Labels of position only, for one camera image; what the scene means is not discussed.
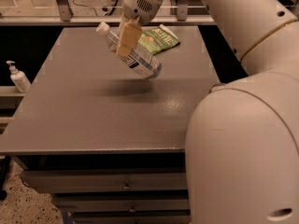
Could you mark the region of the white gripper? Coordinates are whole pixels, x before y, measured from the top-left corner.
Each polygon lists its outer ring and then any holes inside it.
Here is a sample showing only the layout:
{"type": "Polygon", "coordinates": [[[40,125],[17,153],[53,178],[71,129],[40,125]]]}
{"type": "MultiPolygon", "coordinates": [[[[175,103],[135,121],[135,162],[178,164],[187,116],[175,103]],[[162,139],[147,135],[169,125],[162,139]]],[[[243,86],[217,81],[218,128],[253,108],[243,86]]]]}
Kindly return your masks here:
{"type": "Polygon", "coordinates": [[[120,25],[120,40],[116,49],[119,57],[128,57],[142,35],[141,25],[150,23],[156,16],[163,0],[122,0],[123,16],[130,20],[120,25]]]}

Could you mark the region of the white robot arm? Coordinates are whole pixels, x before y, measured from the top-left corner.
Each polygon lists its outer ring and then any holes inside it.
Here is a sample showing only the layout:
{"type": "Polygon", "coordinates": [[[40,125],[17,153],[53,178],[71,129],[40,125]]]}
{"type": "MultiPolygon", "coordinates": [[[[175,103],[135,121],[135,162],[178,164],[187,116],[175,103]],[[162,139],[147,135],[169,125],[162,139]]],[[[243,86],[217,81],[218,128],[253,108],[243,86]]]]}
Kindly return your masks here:
{"type": "Polygon", "coordinates": [[[278,0],[202,2],[247,77],[192,113],[191,223],[299,224],[298,18],[278,0]]]}

